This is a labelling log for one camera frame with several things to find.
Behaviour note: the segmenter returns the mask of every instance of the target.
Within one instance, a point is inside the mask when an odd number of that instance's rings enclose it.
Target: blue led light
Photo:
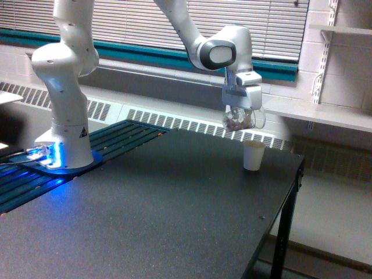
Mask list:
[[[62,153],[60,150],[61,143],[56,142],[53,144],[53,155],[52,155],[52,160],[53,160],[53,165],[54,167],[60,167],[62,165]]]
[[[14,173],[17,169],[8,170],[6,173],[0,173],[0,177],[7,176],[9,173]]]
[[[31,150],[28,154],[33,155],[33,154],[38,153],[40,151],[41,151],[41,149],[34,149],[34,150]]]

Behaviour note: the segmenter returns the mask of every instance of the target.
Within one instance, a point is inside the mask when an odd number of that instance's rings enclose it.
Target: shelf bracket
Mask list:
[[[333,32],[332,31],[327,31],[327,30],[320,30],[320,32],[321,32],[321,35],[323,36],[323,38],[325,40],[325,43],[330,44],[331,41],[332,41]]]
[[[334,26],[336,14],[337,14],[338,0],[329,0],[328,4],[331,8],[331,14],[330,14],[330,19],[328,21],[328,26]],[[320,62],[320,70],[318,71],[318,75],[314,79],[314,84],[313,84],[313,91],[312,91],[313,103],[319,103],[320,101],[320,94],[321,94],[321,90],[323,89],[323,81],[324,81],[324,76],[326,74],[328,54],[329,54],[330,45],[332,41],[332,35],[333,35],[332,31],[320,30],[320,32],[324,38],[324,44],[323,44],[323,54],[321,56],[321,62]]]
[[[308,122],[307,122],[307,129],[308,129],[309,131],[313,131],[313,130],[314,130],[314,122],[312,122],[312,121],[308,121]]]

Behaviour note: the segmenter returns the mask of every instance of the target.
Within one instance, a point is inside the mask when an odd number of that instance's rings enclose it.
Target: teal window sill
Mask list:
[[[59,42],[59,36],[32,33],[0,28],[0,43],[23,47],[41,47],[50,42]],[[147,46],[119,44],[115,42],[95,41],[94,45],[100,56],[114,59],[126,59],[133,62],[151,63],[192,69],[186,51],[152,48]],[[253,60],[253,68],[263,78],[269,80],[295,81],[298,65],[293,63]]]

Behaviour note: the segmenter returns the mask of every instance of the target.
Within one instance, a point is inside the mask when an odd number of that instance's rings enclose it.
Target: table leg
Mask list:
[[[295,185],[281,211],[273,265],[271,267],[271,279],[280,279],[283,272],[285,252],[287,251],[289,234],[291,232],[291,224],[296,204],[297,192],[298,186]]]

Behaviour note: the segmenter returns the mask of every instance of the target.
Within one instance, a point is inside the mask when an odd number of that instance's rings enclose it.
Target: black metal rail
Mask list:
[[[90,133],[92,149],[107,162],[168,131],[166,128],[125,120]],[[0,167],[0,214],[9,212],[68,182],[71,177],[52,177],[23,166]]]

